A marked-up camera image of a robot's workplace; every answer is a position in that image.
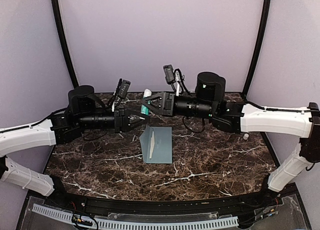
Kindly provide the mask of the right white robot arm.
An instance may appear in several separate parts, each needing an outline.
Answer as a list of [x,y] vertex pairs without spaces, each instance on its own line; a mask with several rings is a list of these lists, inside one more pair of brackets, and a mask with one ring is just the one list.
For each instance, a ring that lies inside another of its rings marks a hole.
[[265,188],[256,194],[255,203],[266,207],[293,178],[320,161],[320,111],[316,103],[307,107],[276,108],[225,100],[226,80],[212,72],[197,75],[194,96],[161,92],[141,103],[157,115],[207,119],[227,133],[268,132],[299,137],[291,155],[269,174]]

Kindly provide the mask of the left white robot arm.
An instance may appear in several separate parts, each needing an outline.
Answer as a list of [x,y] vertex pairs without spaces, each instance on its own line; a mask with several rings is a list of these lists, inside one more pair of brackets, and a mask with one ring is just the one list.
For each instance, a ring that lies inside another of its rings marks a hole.
[[70,143],[86,130],[128,132],[150,121],[148,115],[131,109],[105,105],[90,85],[78,86],[68,93],[68,106],[54,111],[44,119],[0,131],[0,179],[32,190],[67,208],[70,196],[59,177],[44,175],[24,167],[9,154],[41,146]]

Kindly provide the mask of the beige lined letter paper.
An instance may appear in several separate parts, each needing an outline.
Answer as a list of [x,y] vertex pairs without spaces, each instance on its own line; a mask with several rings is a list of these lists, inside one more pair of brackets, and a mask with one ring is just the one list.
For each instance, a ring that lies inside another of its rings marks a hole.
[[153,156],[153,151],[154,151],[154,147],[155,147],[155,133],[154,133],[154,131],[152,131],[149,143],[150,143],[150,146],[149,146],[149,159],[151,159],[152,156]]

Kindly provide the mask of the teal envelope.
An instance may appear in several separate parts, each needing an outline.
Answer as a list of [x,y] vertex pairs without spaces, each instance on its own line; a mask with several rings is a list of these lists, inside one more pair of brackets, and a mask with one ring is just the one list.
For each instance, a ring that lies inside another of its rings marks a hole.
[[[150,138],[152,131],[154,131],[155,145],[152,158],[149,159]],[[172,164],[172,138],[171,127],[152,127],[147,125],[139,138],[143,161],[147,164]]]

